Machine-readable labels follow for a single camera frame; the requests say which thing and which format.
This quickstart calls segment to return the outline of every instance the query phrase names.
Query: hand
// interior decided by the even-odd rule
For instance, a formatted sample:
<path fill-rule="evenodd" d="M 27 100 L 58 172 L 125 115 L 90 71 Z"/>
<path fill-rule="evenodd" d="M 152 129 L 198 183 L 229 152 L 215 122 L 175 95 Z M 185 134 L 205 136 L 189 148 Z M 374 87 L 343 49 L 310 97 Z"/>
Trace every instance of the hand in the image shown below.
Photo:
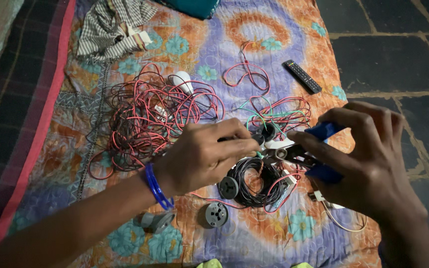
<path fill-rule="evenodd" d="M 237 139 L 218 142 L 233 136 Z M 217 124 L 187 124 L 153 171 L 165 195 L 183 195 L 220 182 L 239 159 L 254 156 L 256 151 L 259 144 L 237 118 Z"/>
<path fill-rule="evenodd" d="M 312 178 L 327 201 L 392 224 L 399 217 L 426 219 L 427 212 L 413 191 L 401 152 L 403 117 L 365 102 L 349 102 L 319 117 L 351 128 L 354 150 L 345 154 L 305 132 L 288 133 L 320 161 L 343 174 L 337 184 Z"/>

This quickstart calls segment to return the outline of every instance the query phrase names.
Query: tv remote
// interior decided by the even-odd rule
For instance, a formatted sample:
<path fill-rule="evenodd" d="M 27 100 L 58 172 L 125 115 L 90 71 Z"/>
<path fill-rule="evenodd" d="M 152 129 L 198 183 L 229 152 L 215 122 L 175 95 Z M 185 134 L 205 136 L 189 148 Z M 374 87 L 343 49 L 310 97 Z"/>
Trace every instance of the tv remote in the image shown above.
<path fill-rule="evenodd" d="M 310 77 L 302 68 L 297 65 L 293 60 L 288 60 L 283 63 L 284 67 L 291 73 L 294 78 L 301 83 L 301 85 L 310 94 L 316 94 L 322 91 L 322 88 L 317 84 L 312 77 Z"/>

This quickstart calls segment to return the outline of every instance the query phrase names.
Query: wire cutter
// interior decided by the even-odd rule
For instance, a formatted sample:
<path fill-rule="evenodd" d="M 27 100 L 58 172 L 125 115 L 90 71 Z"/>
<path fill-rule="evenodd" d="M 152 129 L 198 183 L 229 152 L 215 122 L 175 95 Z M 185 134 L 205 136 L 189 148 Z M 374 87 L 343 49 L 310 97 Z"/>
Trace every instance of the wire cutter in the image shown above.
<path fill-rule="evenodd" d="M 326 142 L 329 137 L 344 128 L 344 126 L 335 123 L 323 122 L 315 127 L 306 129 L 305 132 Z M 308 155 L 307 151 L 300 144 L 295 144 L 287 148 L 266 149 L 261 154 L 265 155 L 263 158 L 265 164 L 269 165 L 281 161 L 297 164 L 309 168 L 306 175 L 317 177 L 326 183 L 337 183 L 343 178 L 343 175 L 339 174 L 333 168 Z"/>

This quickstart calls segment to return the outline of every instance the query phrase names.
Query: floor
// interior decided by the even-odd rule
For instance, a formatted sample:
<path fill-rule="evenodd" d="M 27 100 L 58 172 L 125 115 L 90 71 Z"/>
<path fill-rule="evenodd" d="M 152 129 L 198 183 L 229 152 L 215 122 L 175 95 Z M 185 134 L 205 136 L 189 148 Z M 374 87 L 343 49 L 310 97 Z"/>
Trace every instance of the floor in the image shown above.
<path fill-rule="evenodd" d="M 429 0 L 317 0 L 349 101 L 402 113 L 405 166 L 429 211 Z"/>

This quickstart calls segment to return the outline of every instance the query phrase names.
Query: floral bedsheet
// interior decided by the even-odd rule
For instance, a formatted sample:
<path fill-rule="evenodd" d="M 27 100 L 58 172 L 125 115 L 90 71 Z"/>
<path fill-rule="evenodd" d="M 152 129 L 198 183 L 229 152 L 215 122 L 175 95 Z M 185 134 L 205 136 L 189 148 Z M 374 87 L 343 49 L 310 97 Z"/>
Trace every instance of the floral bedsheet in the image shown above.
<path fill-rule="evenodd" d="M 205 21 L 151 3 L 158 12 L 140 27 L 154 41 L 147 46 L 148 51 L 135 52 L 112 64 L 88 64 L 79 62 L 75 54 L 84 15 L 93 2 L 76 2 L 66 77 L 44 146 L 8 233 L 131 175 L 117 173 L 107 180 L 95 180 L 87 174 L 87 163 L 106 144 L 103 128 L 97 127 L 107 109 L 106 88 L 133 79 L 147 63 L 158 64 L 165 76 L 185 70 L 192 79 L 211 84 L 226 106 L 226 117 L 246 120 L 251 114 L 235 108 L 259 92 L 249 82 L 228 87 L 222 75 L 242 62 L 240 47 L 252 40 L 255 45 L 247 48 L 246 55 L 271 77 L 271 93 L 266 96 L 271 102 L 287 96 L 305 98 L 312 107 L 313 124 L 326 110 L 346 102 L 328 33 L 313 0 L 223 0 L 214 17 Z M 322 92 L 307 94 L 283 69 L 281 64 L 289 59 L 300 64 L 323 88 Z M 228 78 L 236 81 L 240 74 L 234 71 Z M 343 151 L 353 148 L 348 131 L 329 143 Z M 94 163 L 92 172 L 105 176 L 110 172 L 109 159 Z M 338 228 L 323 206 L 309 199 L 310 191 L 310 183 L 303 178 L 275 214 L 268 215 L 262 209 L 229 208 L 229 221 L 214 229 L 204 229 L 196 221 L 205 201 L 177 197 L 176 218 L 161 234 L 145 233 L 129 221 L 82 254 L 71 267 L 156 263 L 187 266 L 213 258 L 224 267 L 290 267 L 301 262 L 314 267 L 379 267 L 378 226 L 370 221 L 359 233 Z M 215 186 L 198 193 L 219 198 Z M 149 209 L 161 210 L 158 205 Z M 363 216 L 348 209 L 332 214 L 348 228 L 359 228 L 362 223 Z"/>

